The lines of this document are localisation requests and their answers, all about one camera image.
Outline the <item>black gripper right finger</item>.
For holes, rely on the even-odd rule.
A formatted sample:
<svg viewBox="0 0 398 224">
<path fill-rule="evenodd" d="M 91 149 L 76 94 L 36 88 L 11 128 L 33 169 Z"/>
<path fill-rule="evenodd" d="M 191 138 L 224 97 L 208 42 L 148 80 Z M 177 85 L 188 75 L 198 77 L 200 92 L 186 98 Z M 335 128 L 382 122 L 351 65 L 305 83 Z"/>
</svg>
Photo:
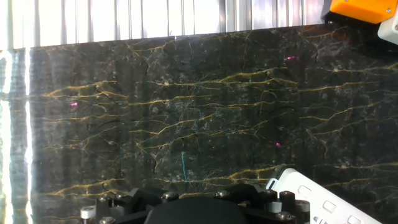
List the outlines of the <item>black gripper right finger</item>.
<svg viewBox="0 0 398 224">
<path fill-rule="evenodd" d="M 235 204 L 248 223 L 310 224 L 310 202 L 296 199 L 291 191 L 237 184 L 217 191 L 214 198 Z"/>
</svg>

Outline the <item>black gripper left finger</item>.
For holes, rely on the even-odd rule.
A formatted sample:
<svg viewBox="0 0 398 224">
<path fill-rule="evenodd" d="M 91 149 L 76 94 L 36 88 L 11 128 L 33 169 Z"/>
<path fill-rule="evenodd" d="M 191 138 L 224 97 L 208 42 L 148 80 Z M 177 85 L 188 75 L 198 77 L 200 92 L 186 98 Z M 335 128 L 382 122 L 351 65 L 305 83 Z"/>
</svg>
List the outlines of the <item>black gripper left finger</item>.
<svg viewBox="0 0 398 224">
<path fill-rule="evenodd" d="M 80 223 L 144 223 L 154 207 L 178 199 L 178 193 L 155 187 L 135 188 L 127 194 L 108 193 L 99 196 L 94 205 L 80 209 Z"/>
</svg>

